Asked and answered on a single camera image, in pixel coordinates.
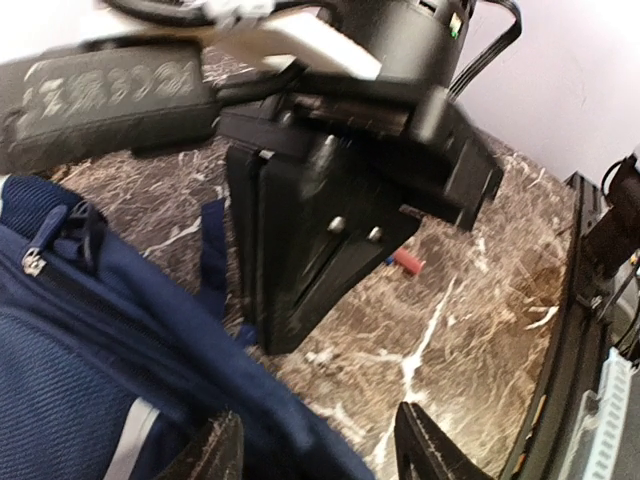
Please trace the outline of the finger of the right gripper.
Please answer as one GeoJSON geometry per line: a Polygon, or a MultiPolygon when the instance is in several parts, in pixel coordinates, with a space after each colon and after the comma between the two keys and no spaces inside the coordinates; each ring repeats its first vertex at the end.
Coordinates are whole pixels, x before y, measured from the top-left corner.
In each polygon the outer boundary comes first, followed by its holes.
{"type": "Polygon", "coordinates": [[[260,343],[291,353],[355,285],[418,229],[400,190],[356,143],[324,135],[276,155],[259,180],[260,343]]]}
{"type": "Polygon", "coordinates": [[[257,343],[273,343],[267,281],[267,220],[273,205],[268,161],[247,145],[233,145],[226,154],[231,216],[238,249],[241,301],[257,343]]]}

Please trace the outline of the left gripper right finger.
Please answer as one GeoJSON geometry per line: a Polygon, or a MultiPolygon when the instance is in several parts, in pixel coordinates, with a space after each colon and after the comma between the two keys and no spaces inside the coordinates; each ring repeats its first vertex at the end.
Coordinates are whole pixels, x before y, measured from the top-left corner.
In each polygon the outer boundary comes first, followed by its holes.
{"type": "Polygon", "coordinates": [[[491,480],[417,404],[401,402],[394,441],[400,480],[491,480]]]}

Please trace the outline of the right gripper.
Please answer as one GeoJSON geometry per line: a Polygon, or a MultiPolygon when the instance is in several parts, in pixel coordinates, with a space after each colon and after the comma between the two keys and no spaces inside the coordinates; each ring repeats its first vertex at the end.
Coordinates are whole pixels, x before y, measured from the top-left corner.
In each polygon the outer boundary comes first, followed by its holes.
{"type": "Polygon", "coordinates": [[[346,1],[343,30],[381,64],[373,80],[307,72],[278,94],[225,111],[219,132],[298,156],[334,134],[402,192],[402,201],[463,230],[495,197],[503,171],[457,105],[485,66],[458,64],[472,1],[346,1]]]}

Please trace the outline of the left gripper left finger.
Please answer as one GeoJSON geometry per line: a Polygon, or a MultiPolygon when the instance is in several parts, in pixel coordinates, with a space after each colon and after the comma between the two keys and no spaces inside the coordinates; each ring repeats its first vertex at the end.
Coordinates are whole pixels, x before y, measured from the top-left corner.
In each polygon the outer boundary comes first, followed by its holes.
{"type": "Polygon", "coordinates": [[[159,480],[240,480],[244,429],[240,417],[225,412],[207,422],[159,480]]]}

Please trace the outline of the white marker purple cap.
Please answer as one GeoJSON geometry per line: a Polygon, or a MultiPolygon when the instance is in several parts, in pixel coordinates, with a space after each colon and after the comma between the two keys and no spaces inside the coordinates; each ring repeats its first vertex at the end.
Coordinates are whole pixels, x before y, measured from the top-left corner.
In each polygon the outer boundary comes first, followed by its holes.
{"type": "Polygon", "coordinates": [[[385,260],[386,265],[397,264],[412,276],[419,275],[425,262],[411,254],[406,248],[399,248],[385,260]]]}

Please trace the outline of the navy blue student backpack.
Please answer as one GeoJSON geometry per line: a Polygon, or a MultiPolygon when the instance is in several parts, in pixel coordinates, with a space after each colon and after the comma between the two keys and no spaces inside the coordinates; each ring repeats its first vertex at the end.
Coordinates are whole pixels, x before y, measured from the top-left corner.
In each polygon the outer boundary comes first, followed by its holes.
{"type": "Polygon", "coordinates": [[[369,479],[345,439],[224,328],[225,204],[202,209],[191,294],[88,200],[1,179],[1,475],[157,479],[207,422],[237,414],[241,479],[369,479]]]}

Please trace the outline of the black front rail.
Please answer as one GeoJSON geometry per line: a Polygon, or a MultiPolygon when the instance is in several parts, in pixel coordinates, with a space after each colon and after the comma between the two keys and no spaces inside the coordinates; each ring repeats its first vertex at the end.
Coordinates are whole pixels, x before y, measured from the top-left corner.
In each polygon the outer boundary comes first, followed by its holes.
{"type": "Polygon", "coordinates": [[[580,173],[561,304],[542,370],[503,479],[557,479],[569,451],[584,393],[595,389],[611,346],[615,275],[632,254],[606,214],[598,186],[580,173]]]}

